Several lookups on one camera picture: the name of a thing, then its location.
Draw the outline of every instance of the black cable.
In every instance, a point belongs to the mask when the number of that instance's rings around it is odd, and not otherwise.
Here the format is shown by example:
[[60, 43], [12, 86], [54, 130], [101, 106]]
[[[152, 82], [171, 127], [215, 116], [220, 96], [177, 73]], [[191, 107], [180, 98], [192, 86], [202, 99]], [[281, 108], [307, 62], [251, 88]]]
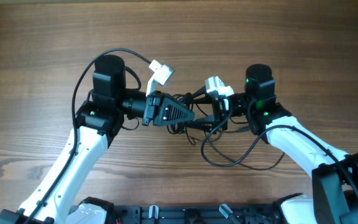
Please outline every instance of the black cable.
[[251, 113], [251, 107], [254, 103], [256, 103], [257, 100], [255, 98], [251, 99], [251, 102], [249, 102], [248, 104], [248, 108], [247, 108], [247, 115], [248, 115], [248, 121], [251, 122], [252, 121], [252, 113]]
[[206, 114], [201, 108], [200, 106], [198, 106], [198, 104], [196, 104], [196, 107], [205, 115], [205, 116], [208, 116], [208, 114]]
[[224, 133], [226, 134], [232, 134], [232, 133], [244, 133], [246, 131], [249, 131], [249, 127], [248, 126], [245, 126], [245, 127], [242, 127], [240, 129], [237, 129], [235, 131], [223, 131]]
[[224, 123], [226, 122], [226, 121], [228, 121], [228, 119], [231, 117], [231, 115], [233, 114], [233, 107], [232, 107], [232, 102], [231, 102], [231, 100], [228, 98], [228, 97], [224, 97], [225, 99], [227, 99], [227, 101], [229, 102], [229, 112], [228, 112], [228, 114], [226, 115], [226, 118], [224, 118], [214, 129], [212, 129], [212, 131], [210, 131], [209, 132], [209, 134], [204, 138], [204, 141], [203, 141], [203, 143], [201, 144], [201, 155], [203, 156], [203, 158], [207, 161], [207, 162], [209, 162], [211, 165], [213, 165], [213, 164], [215, 164], [214, 162], [212, 162], [211, 160], [209, 160], [206, 156], [205, 156], [205, 154], [204, 154], [204, 145], [205, 145], [205, 143], [208, 141], [208, 139], [212, 136], [212, 134], [213, 133], [215, 133], [216, 131], [218, 131], [219, 130], [219, 128], [221, 127], [221, 126], [223, 126], [224, 125]]
[[137, 125], [136, 125], [136, 127], [134, 127], [134, 128], [127, 128], [127, 127], [121, 126], [121, 128], [122, 128], [122, 129], [125, 129], [125, 130], [127, 130], [127, 131], [133, 131], [133, 130], [137, 129], [137, 128], [139, 127], [140, 122], [139, 122], [139, 119], [138, 119], [138, 118], [135, 118], [135, 119], [137, 120]]
[[181, 97], [181, 96], [184, 96], [183, 94], [175, 94], [175, 95], [173, 95], [172, 97], [174, 97], [174, 99], [178, 99], [178, 97]]
[[73, 98], [71, 99], [71, 118], [73, 120], [73, 130], [74, 130], [74, 143], [73, 143], [73, 149], [70, 151], [70, 156], [67, 159], [66, 164], [63, 166], [62, 170], [60, 171], [60, 173], [58, 174], [58, 176], [56, 177], [56, 179], [53, 181], [52, 185], [49, 187], [49, 189], [47, 190], [47, 192], [45, 193], [45, 195], [42, 197], [42, 199], [40, 201], [37, 202], [37, 206], [36, 208], [32, 211], [32, 213], [29, 215], [28, 219], [24, 222], [25, 224], [28, 224], [33, 218], [34, 216], [37, 214], [37, 212], [40, 210], [40, 208], [44, 205], [44, 203], [46, 202], [46, 200], [49, 198], [50, 193], [52, 193], [52, 191], [54, 190], [54, 188], [56, 187], [56, 185], [59, 183], [59, 180], [62, 178], [62, 176], [64, 175], [64, 173], [67, 170], [67, 167], [70, 165], [71, 160], [73, 160], [74, 155], [76, 154], [76, 149], [77, 149], [77, 141], [78, 141], [78, 133], [77, 133], [77, 127], [76, 127], [76, 123], [75, 123], [75, 96], [77, 94], [78, 91], [78, 87], [80, 87], [80, 84], [82, 82], [82, 79], [84, 79], [84, 76], [86, 75], [86, 73], [88, 72], [88, 70], [92, 67], [92, 65], [94, 64], [94, 62], [99, 59], [100, 57], [102, 57], [103, 55], [106, 55], [108, 53], [111, 52], [117, 52], [117, 51], [123, 51], [123, 52], [128, 52], [130, 54], [133, 54], [137, 57], [139, 57], [140, 59], [142, 59], [143, 61], [145, 61], [146, 63], [150, 64], [151, 61], [147, 60], [145, 57], [141, 56], [140, 54], [128, 50], [128, 49], [121, 49], [121, 48], [117, 48], [117, 49], [110, 49], [107, 50], [101, 54], [99, 54], [96, 58], [94, 58], [89, 65], [85, 68], [84, 72], [81, 74], [80, 79], [77, 81], [77, 84], [75, 85], [74, 88], [74, 92], [73, 92]]
[[170, 134], [177, 134], [177, 133], [173, 133], [173, 132], [171, 132], [171, 130], [169, 130], [169, 125], [167, 125], [167, 130]]
[[203, 158], [205, 159], [205, 161], [207, 161], [208, 163], [210, 163], [213, 166], [216, 167], [232, 167], [238, 163], [240, 163], [241, 161], [243, 161], [248, 154], [251, 152], [251, 150], [255, 147], [255, 145], [258, 143], [259, 139], [262, 138], [263, 135], [265, 135], [268, 131], [271, 131], [273, 129], [276, 128], [288, 128], [291, 129], [293, 131], [296, 131], [302, 135], [304, 135], [304, 137], [308, 138], [310, 141], [312, 141], [313, 143], [315, 143], [323, 152], [326, 153], [327, 156], [329, 156], [334, 162], [335, 164], [338, 166], [339, 170], [342, 172], [342, 174], [344, 175], [345, 180], [347, 181], [347, 183], [353, 188], [353, 191], [356, 195], [357, 201], [358, 201], [358, 189], [352, 179], [352, 177], [349, 175], [349, 173], [347, 172], [347, 170], [345, 170], [345, 168], [343, 168], [343, 166], [339, 163], [338, 159], [336, 159], [336, 157], [331, 153], [330, 150], [326, 149], [324, 146], [322, 146], [317, 140], [315, 140], [314, 138], [312, 138], [310, 135], [308, 135], [307, 133], [297, 129], [296, 127], [293, 126], [289, 126], [289, 125], [276, 125], [276, 126], [272, 126], [270, 128], [267, 128], [265, 131], [263, 131], [256, 139], [255, 141], [252, 143], [252, 145], [250, 146], [250, 148], [248, 149], [248, 151], [237, 161], [232, 162], [231, 164], [217, 164], [211, 160], [209, 160], [204, 153], [204, 145], [206, 143], [206, 140], [203, 141], [203, 144], [201, 145], [201, 155], [203, 156]]
[[125, 66], [125, 71], [129, 72], [136, 79], [138, 87], [136, 89], [133, 89], [133, 90], [139, 91], [140, 88], [142, 88], [142, 82], [140, 81], [140, 78], [137, 76], [136, 72], [134, 72], [131, 68], [129, 68], [127, 66]]
[[209, 139], [208, 142], [215, 142], [215, 141], [219, 140], [222, 137], [223, 133], [224, 133], [223, 131], [220, 131], [219, 135], [216, 137], [216, 139], [212, 139], [212, 140]]
[[189, 136], [188, 132], [187, 132], [187, 126], [185, 126], [185, 132], [186, 132], [186, 137], [187, 137], [187, 140], [190, 142], [190, 144], [192, 146], [195, 146], [196, 145], [196, 140], [199, 140], [197, 138], [194, 138], [193, 136]]
[[[221, 155], [223, 158], [231, 161], [231, 162], [235, 162], [235, 160], [231, 159], [230, 157], [228, 157], [227, 155], [221, 153], [215, 146], [212, 142], [209, 142], [209, 145], [215, 150], [215, 152], [217, 152], [219, 155]], [[276, 163], [268, 168], [255, 168], [255, 167], [252, 167], [252, 166], [248, 166], [248, 165], [245, 165], [245, 164], [242, 164], [242, 163], [238, 163], [238, 165], [242, 166], [242, 167], [246, 167], [248, 169], [251, 169], [251, 170], [256, 170], [256, 171], [265, 171], [265, 170], [270, 170], [270, 169], [273, 169], [274, 167], [276, 167], [280, 162], [281, 160], [283, 159], [283, 157], [285, 156], [285, 152], [283, 152], [283, 154], [280, 156], [280, 158], [278, 158], [278, 160], [276, 161]]]
[[231, 122], [233, 122], [233, 124], [248, 124], [247, 121], [246, 122], [237, 122], [237, 121], [233, 121], [233, 119], [231, 119], [231, 118], [230, 118], [230, 120], [231, 120]]
[[85, 102], [86, 102], [86, 103], [88, 103], [88, 102], [89, 102], [89, 100], [90, 100], [90, 98], [91, 98], [92, 93], [93, 93], [93, 90], [90, 90], [90, 91], [88, 92], [88, 96], [86, 96], [86, 100], [85, 100]]

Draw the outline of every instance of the black bracket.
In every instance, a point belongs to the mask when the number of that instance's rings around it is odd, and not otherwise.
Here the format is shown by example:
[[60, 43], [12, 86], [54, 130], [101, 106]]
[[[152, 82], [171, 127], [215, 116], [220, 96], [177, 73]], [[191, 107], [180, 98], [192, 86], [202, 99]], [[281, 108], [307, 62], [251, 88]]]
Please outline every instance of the black bracket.
[[76, 126], [86, 126], [106, 135], [108, 146], [118, 134], [124, 123], [124, 112], [120, 108], [114, 111], [99, 108], [92, 101], [85, 101], [76, 113]]
[[172, 96], [155, 91], [146, 98], [146, 105], [142, 124], [148, 126], [150, 122], [156, 126], [192, 121], [194, 112], [179, 104]]
[[[358, 153], [340, 162], [358, 189]], [[358, 223], [358, 202], [353, 190], [343, 191], [345, 178], [336, 164], [312, 170], [314, 215], [318, 223]]]

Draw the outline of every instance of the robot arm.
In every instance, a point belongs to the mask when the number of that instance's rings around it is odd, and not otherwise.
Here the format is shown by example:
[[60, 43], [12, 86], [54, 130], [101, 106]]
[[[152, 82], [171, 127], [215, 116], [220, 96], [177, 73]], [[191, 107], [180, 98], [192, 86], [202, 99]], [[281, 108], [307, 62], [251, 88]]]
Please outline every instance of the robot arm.
[[[179, 127], [183, 129], [184, 124], [187, 128], [213, 132], [212, 130], [218, 126], [222, 130], [227, 129], [225, 111], [230, 101], [231, 116], [245, 115], [254, 135], [260, 136], [267, 144], [288, 154], [313, 180], [314, 200], [298, 195], [280, 202], [281, 215], [272, 215], [278, 219], [274, 223], [283, 223], [285, 220], [289, 223], [357, 223], [354, 222], [358, 220], [358, 206], [355, 203], [354, 194], [345, 195], [341, 187], [347, 180], [338, 171], [337, 163], [334, 163], [334, 160], [327, 156], [327, 151], [324, 152], [316, 145], [316, 142], [339, 160], [343, 167], [350, 170], [349, 173], [356, 182], [357, 189], [358, 154], [350, 156], [325, 143], [305, 129], [280, 103], [276, 103], [274, 79], [270, 67], [252, 65], [247, 69], [245, 93], [234, 94], [232, 89], [224, 86], [218, 77], [211, 77], [208, 80], [214, 82], [206, 82], [206, 85], [196, 93], [187, 93], [182, 95], [181, 100], [177, 100], [168, 94], [151, 91], [155, 88], [155, 82], [163, 85], [172, 74], [173, 70], [168, 66], [154, 63], [151, 69], [155, 74], [149, 81], [148, 92], [142, 93], [138, 91], [139, 89], [126, 89], [125, 65], [121, 58], [115, 55], [105, 55], [97, 59], [93, 74], [93, 100], [87, 99], [75, 116], [76, 127], [79, 127], [76, 130], [78, 133], [77, 153], [58, 184], [52, 189], [47, 201], [36, 213], [35, 219], [30, 222], [106, 223], [112, 215], [116, 215], [111, 211], [114, 206], [109, 202], [102, 200], [94, 202], [91, 199], [93, 203], [83, 203], [79, 210], [68, 217], [75, 195], [89, 171], [106, 152], [119, 132], [124, 122], [124, 114], [129, 119], [142, 118], [142, 124], [145, 126], [150, 123], [156, 126], [177, 125], [179, 130], [176, 134], [180, 133]], [[202, 94], [205, 94], [204, 98], [197, 98]], [[194, 120], [195, 114], [190, 110], [190, 105], [197, 103], [211, 104], [213, 115]], [[294, 129], [277, 128], [278, 125], [300, 130], [315, 142]], [[73, 133], [72, 130], [65, 148], [35, 192], [22, 203], [16, 213], [3, 210], [0, 214], [0, 223], [29, 221], [28, 216], [35, 210], [37, 203], [57, 179], [68, 160], [74, 142]], [[232, 210], [223, 210], [226, 213], [224, 216], [236, 223]], [[142, 218], [138, 213], [136, 215], [135, 218]], [[149, 216], [153, 218], [153, 222], [146, 223], [160, 223], [155, 220], [158, 219], [158, 209], [155, 207]]]

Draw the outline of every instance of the wire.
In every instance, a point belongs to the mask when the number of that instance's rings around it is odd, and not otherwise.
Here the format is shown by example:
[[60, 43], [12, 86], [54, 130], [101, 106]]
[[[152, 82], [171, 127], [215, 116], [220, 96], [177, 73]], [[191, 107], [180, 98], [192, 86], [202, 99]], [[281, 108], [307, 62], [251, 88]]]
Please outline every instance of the wire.
[[224, 133], [226, 134], [232, 134], [232, 133], [244, 133], [246, 131], [249, 131], [249, 127], [248, 126], [245, 126], [245, 127], [242, 127], [240, 129], [237, 129], [235, 131], [223, 131]]
[[247, 121], [246, 122], [237, 122], [237, 121], [233, 121], [233, 119], [231, 119], [231, 118], [230, 118], [230, 120], [231, 120], [231, 122], [233, 122], [233, 124], [248, 124]]
[[70, 156], [68, 157], [65, 165], [63, 166], [62, 170], [60, 171], [60, 173], [58, 174], [58, 176], [56, 177], [56, 179], [53, 181], [52, 185], [49, 187], [49, 189], [47, 190], [47, 192], [45, 193], [45, 195], [42, 197], [42, 199], [40, 201], [37, 202], [37, 206], [36, 208], [32, 211], [32, 213], [29, 215], [28, 219], [24, 222], [25, 224], [28, 224], [34, 217], [35, 215], [38, 213], [38, 211], [40, 210], [40, 208], [44, 205], [44, 203], [47, 201], [47, 199], [50, 196], [50, 193], [52, 193], [52, 191], [54, 190], [54, 188], [56, 187], [56, 185], [59, 183], [59, 180], [62, 178], [62, 176], [64, 175], [64, 173], [67, 170], [67, 167], [70, 165], [70, 162], [73, 160], [74, 155], [77, 153], [77, 141], [78, 141], [78, 133], [77, 133], [77, 127], [76, 127], [76, 122], [75, 122], [75, 97], [78, 91], [78, 87], [80, 87], [80, 84], [82, 82], [82, 79], [84, 79], [84, 76], [86, 75], [86, 73], [88, 72], [88, 70], [91, 68], [91, 66], [95, 63], [95, 61], [97, 59], [99, 59], [100, 57], [102, 57], [103, 55], [106, 55], [108, 53], [111, 52], [117, 52], [117, 51], [122, 51], [122, 52], [128, 52], [130, 54], [133, 54], [137, 57], [139, 57], [140, 59], [142, 59], [143, 61], [145, 61], [146, 63], [150, 64], [151, 61], [147, 60], [145, 57], [141, 56], [140, 54], [128, 50], [128, 49], [122, 49], [122, 48], [117, 48], [117, 49], [110, 49], [107, 50], [101, 54], [99, 54], [96, 58], [94, 58], [89, 65], [85, 68], [84, 72], [81, 74], [80, 79], [78, 79], [77, 84], [75, 85], [74, 88], [74, 92], [73, 92], [73, 98], [71, 99], [71, 118], [73, 120], [73, 130], [74, 130], [74, 143], [73, 143], [73, 149], [70, 151]]
[[196, 104], [196, 107], [205, 115], [205, 116], [208, 116], [208, 114], [206, 114], [201, 108], [200, 106], [198, 106], [198, 104]]
[[135, 117], [135, 119], [137, 120], [137, 125], [136, 125], [136, 127], [134, 127], [134, 128], [127, 128], [127, 127], [121, 126], [121, 128], [122, 128], [122, 129], [125, 129], [125, 130], [127, 130], [127, 131], [133, 131], [133, 130], [137, 129], [137, 128], [139, 127], [140, 122], [139, 122], [139, 119], [138, 119], [138, 118]]
[[212, 139], [212, 140], [209, 139], [208, 142], [215, 142], [215, 141], [219, 140], [219, 139], [222, 137], [223, 133], [224, 133], [223, 131], [220, 131], [220, 132], [219, 132], [219, 136], [217, 136], [216, 139]]
[[87, 104], [87, 103], [90, 101], [90, 98], [91, 98], [92, 93], [93, 93], [93, 90], [90, 90], [90, 91], [88, 92], [88, 96], [86, 96], [85, 104]]
[[226, 118], [224, 118], [214, 129], [212, 129], [212, 131], [209, 132], [209, 134], [204, 138], [203, 143], [201, 144], [201, 155], [203, 156], [203, 158], [209, 162], [211, 165], [216, 164], [214, 162], [212, 162], [211, 160], [209, 160], [205, 154], [204, 154], [204, 146], [205, 143], [209, 140], [209, 138], [212, 136], [213, 133], [215, 133], [217, 130], [219, 130], [219, 128], [221, 126], [224, 125], [224, 123], [226, 121], [228, 121], [228, 119], [231, 117], [231, 115], [233, 114], [233, 107], [232, 107], [232, 102], [228, 97], [224, 97], [225, 99], [227, 99], [227, 101], [229, 102], [229, 113], [226, 115]]
[[197, 141], [200, 141], [200, 139], [198, 138], [194, 138], [193, 136], [189, 136], [188, 132], [187, 132], [187, 126], [185, 126], [185, 132], [186, 132], [186, 137], [187, 137], [187, 140], [190, 142], [190, 144], [192, 146], [195, 146], [196, 145], [196, 140]]
[[[233, 159], [231, 159], [230, 157], [228, 157], [227, 155], [221, 153], [218, 149], [216, 149], [216, 147], [214, 146], [213, 143], [209, 142], [209, 145], [215, 150], [215, 152], [217, 152], [219, 155], [221, 155], [223, 158], [231, 161], [231, 162], [235, 162]], [[268, 168], [255, 168], [255, 167], [252, 167], [252, 166], [248, 166], [248, 165], [245, 165], [245, 164], [242, 164], [242, 163], [238, 163], [238, 165], [242, 166], [242, 167], [246, 167], [248, 169], [252, 169], [252, 170], [256, 170], [256, 171], [264, 171], [264, 170], [270, 170], [270, 169], [273, 169], [274, 167], [276, 167], [280, 162], [281, 160], [283, 159], [283, 157], [285, 156], [285, 152], [283, 152], [283, 154], [280, 156], [280, 158], [278, 158], [278, 160], [276, 161], [276, 163]]]
[[136, 79], [136, 82], [137, 82], [137, 88], [136, 89], [133, 89], [133, 90], [137, 90], [139, 91], [140, 88], [142, 88], [142, 82], [140, 81], [140, 78], [137, 76], [136, 72], [134, 72], [131, 68], [125, 66], [125, 71], [129, 72], [135, 79]]
[[252, 121], [251, 107], [256, 102], [257, 102], [257, 100], [255, 98], [252, 98], [251, 102], [249, 102], [248, 107], [247, 107], [248, 121], [250, 121], [250, 122]]

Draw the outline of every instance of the wooden table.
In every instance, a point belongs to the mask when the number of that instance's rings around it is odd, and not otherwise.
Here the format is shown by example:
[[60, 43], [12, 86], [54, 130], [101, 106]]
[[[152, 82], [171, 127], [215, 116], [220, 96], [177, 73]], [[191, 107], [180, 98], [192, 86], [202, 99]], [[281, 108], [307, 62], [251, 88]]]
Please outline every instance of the wooden table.
[[[172, 66], [176, 72], [159, 87], [171, 94], [194, 92], [213, 75], [242, 92], [249, 65], [270, 65], [278, 101], [286, 109], [333, 146], [358, 152], [358, 2], [0, 6], [0, 211], [16, 210], [39, 185], [70, 132], [77, 79], [93, 57], [114, 47]], [[139, 74], [145, 91], [152, 74], [147, 65], [118, 55]], [[135, 84], [128, 78], [128, 87]], [[91, 88], [89, 72], [77, 106]], [[216, 145], [238, 158], [254, 138], [225, 134]], [[210, 148], [207, 152], [225, 162]], [[280, 154], [259, 143], [244, 162], [266, 167]], [[185, 135], [140, 126], [120, 131], [75, 203], [92, 196], [121, 205], [239, 204], [271, 202], [295, 192], [310, 194], [311, 181], [287, 156], [269, 171], [219, 169], [202, 159], [200, 143], [193, 147]]]

